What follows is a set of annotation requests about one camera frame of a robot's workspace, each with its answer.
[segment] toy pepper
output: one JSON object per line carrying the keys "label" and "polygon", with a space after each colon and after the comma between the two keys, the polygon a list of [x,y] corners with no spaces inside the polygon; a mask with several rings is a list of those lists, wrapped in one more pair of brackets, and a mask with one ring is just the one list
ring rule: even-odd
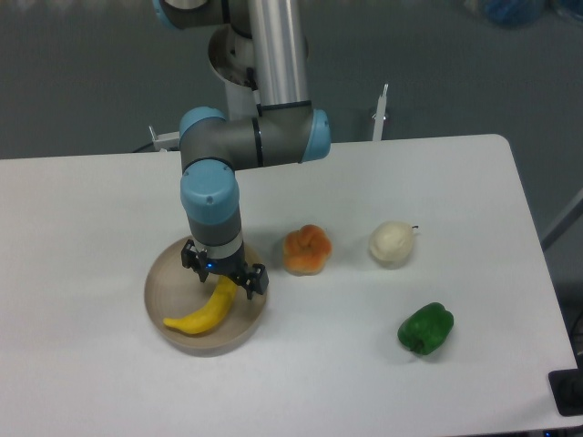
{"label": "toy pepper", "polygon": [[442,344],[454,327],[454,315],[441,303],[425,305],[405,320],[397,337],[411,352],[429,355]]}

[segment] wooden plate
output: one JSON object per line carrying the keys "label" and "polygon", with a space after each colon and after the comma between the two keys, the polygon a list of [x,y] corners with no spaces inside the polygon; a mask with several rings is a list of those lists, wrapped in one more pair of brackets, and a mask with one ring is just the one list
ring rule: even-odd
{"label": "wooden plate", "polygon": [[[254,294],[247,300],[243,287],[239,287],[227,317],[212,330],[188,335],[164,326],[164,318],[182,318],[204,306],[217,284],[218,276],[209,275],[206,282],[199,281],[192,269],[182,267],[180,252],[187,239],[181,239],[164,250],[156,259],[146,279],[145,302],[152,322],[167,340],[187,351],[210,351],[236,346],[259,319],[267,293]],[[261,262],[259,256],[245,245],[245,258],[249,264]]]}

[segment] cable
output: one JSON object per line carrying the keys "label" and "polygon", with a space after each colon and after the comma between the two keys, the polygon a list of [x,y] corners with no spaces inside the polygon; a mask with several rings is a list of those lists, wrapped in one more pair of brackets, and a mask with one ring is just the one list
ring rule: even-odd
{"label": "cable", "polygon": [[583,318],[583,311],[581,311],[579,313],[579,315],[575,319],[575,322],[573,323],[573,325],[571,325],[571,331],[568,334],[568,337],[570,340],[573,340],[573,336],[575,335],[575,329],[577,328],[577,325],[579,324],[579,322],[581,321],[582,318]]}
{"label": "cable", "polygon": [[142,146],[142,147],[138,147],[136,150],[134,150],[134,151],[133,151],[133,152],[131,152],[131,153],[139,153],[139,152],[141,152],[142,150],[146,150],[148,147],[152,147],[152,146],[154,146],[154,143],[150,141],[149,143],[145,144],[144,146]]}

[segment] banana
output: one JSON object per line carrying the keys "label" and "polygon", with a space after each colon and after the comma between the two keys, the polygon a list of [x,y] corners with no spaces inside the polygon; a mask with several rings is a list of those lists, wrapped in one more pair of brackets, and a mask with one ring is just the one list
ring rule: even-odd
{"label": "banana", "polygon": [[237,294],[237,284],[226,276],[220,276],[209,301],[200,310],[196,310],[182,319],[164,319],[169,328],[180,330],[185,334],[200,334],[218,325],[229,313],[230,306]]}

